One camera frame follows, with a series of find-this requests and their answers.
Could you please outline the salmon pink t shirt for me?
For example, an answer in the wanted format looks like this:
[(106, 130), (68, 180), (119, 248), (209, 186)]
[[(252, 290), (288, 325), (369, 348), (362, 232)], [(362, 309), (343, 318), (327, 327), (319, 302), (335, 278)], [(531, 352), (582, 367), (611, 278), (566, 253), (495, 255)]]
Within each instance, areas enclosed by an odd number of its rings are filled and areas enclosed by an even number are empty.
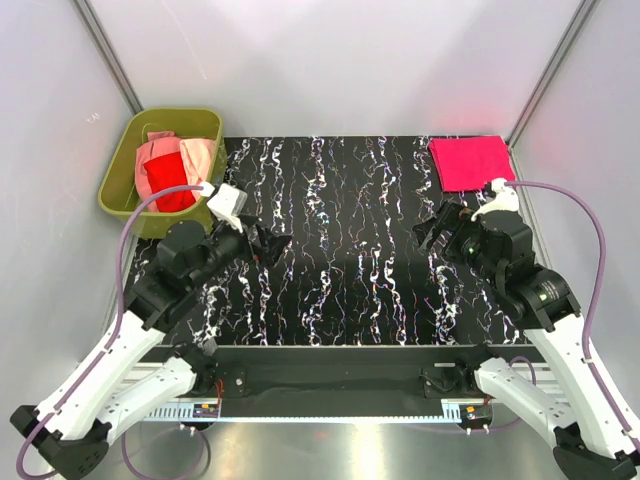
[(208, 179), (215, 147), (215, 141), (210, 139), (191, 138), (180, 141), (180, 155), (189, 185), (197, 185)]

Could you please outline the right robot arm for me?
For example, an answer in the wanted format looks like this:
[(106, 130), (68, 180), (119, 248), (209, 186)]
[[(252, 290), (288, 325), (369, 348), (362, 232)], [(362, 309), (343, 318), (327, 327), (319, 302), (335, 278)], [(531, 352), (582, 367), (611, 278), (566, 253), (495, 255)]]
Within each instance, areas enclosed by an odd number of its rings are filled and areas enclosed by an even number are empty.
[(514, 373), (485, 347), (456, 363), (454, 384), (466, 396), (480, 393), (505, 404), (550, 446), (568, 479), (636, 479), (639, 451), (619, 421), (591, 369), (599, 360), (584, 351), (581, 307), (557, 272), (538, 264), (533, 233), (515, 208), (474, 212), (447, 202), (414, 226), (422, 250), (444, 232), (453, 262), (488, 282), (500, 308), (536, 347), (567, 399), (554, 399)]

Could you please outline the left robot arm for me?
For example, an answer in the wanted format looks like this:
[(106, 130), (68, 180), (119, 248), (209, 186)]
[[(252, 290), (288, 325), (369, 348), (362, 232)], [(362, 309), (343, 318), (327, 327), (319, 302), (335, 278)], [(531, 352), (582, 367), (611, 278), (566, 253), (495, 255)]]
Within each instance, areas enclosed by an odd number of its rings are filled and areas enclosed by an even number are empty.
[(121, 294), (115, 320), (70, 377), (37, 405), (10, 417), (54, 474), (82, 479), (131, 426), (174, 397), (218, 387), (213, 357), (192, 344), (176, 347), (153, 373), (122, 392), (127, 374), (195, 308), (201, 287), (237, 260), (274, 266), (291, 243), (243, 215), (207, 234), (196, 221), (173, 225), (147, 272)]

